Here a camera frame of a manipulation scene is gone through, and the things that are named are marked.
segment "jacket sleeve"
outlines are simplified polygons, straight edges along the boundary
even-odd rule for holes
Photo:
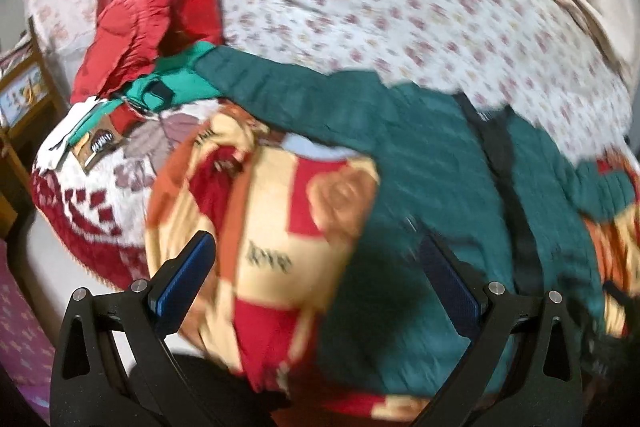
[[[595,162],[581,162],[577,168],[558,150],[543,130],[543,148],[553,163],[562,190],[575,207],[598,223],[610,221],[635,200],[634,187],[624,171],[600,174]]]
[[[371,154],[386,87],[373,71],[332,74],[217,46],[195,71],[255,118],[328,145]]]

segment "metal screw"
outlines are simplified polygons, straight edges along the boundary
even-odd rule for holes
[[[131,283],[131,290],[134,291],[135,293],[140,293],[146,290],[146,280],[138,279],[137,281],[133,281]]]
[[[557,292],[556,290],[551,290],[549,292],[549,298],[556,304],[559,304],[562,302],[562,295],[560,295],[560,293]]]
[[[502,295],[504,293],[504,284],[499,282],[490,282],[489,291],[494,295]]]
[[[78,288],[71,296],[74,298],[74,301],[81,301],[86,297],[86,288]]]

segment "purple fabric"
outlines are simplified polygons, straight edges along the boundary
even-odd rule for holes
[[[0,240],[0,364],[38,414],[49,421],[54,349],[9,272]]]

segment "green garment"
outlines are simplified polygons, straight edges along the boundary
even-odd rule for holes
[[[196,42],[182,53],[172,57],[160,57],[156,60],[153,73],[128,82],[120,90],[120,93],[138,107],[152,112],[160,112],[196,100],[217,98],[220,96],[219,90],[193,71],[194,63],[212,48],[213,45],[208,42]],[[157,81],[173,91],[173,94],[170,94],[169,97],[155,94],[151,88]],[[105,114],[111,114],[121,103],[122,100],[111,100],[97,107],[87,119],[76,127],[69,139],[69,146],[73,147],[78,143],[85,133],[95,127],[101,117]]]
[[[195,65],[259,120],[371,156],[378,195],[334,303],[322,322],[319,367],[353,389],[433,396],[468,340],[458,336],[419,268],[406,260],[418,237],[413,218],[447,238],[457,257],[513,292],[513,258],[503,204],[460,106],[412,83],[386,88],[376,73],[323,75],[219,46]],[[634,201],[621,171],[577,169],[542,129],[510,114],[513,185],[543,267],[546,291],[585,306],[602,327],[596,254],[580,213],[609,220]],[[487,392],[499,389],[506,350]]]

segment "wooden chair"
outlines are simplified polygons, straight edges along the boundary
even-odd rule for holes
[[[9,163],[12,171],[20,180],[20,183],[24,185],[28,193],[31,193],[30,173],[22,164],[20,158],[18,158],[13,144],[20,141],[21,137],[27,132],[30,124],[33,123],[36,117],[41,115],[44,110],[53,107],[56,114],[56,121],[61,120],[66,113],[66,103],[58,92],[58,88],[49,70],[47,70],[44,57],[38,45],[38,38],[33,27],[32,18],[29,19],[29,33],[31,35],[31,51],[24,60],[0,78],[0,92],[6,89],[16,78],[20,78],[36,66],[40,69],[40,74],[47,87],[47,94],[31,106],[27,114],[23,115],[14,126],[0,128],[0,156],[4,161]]]

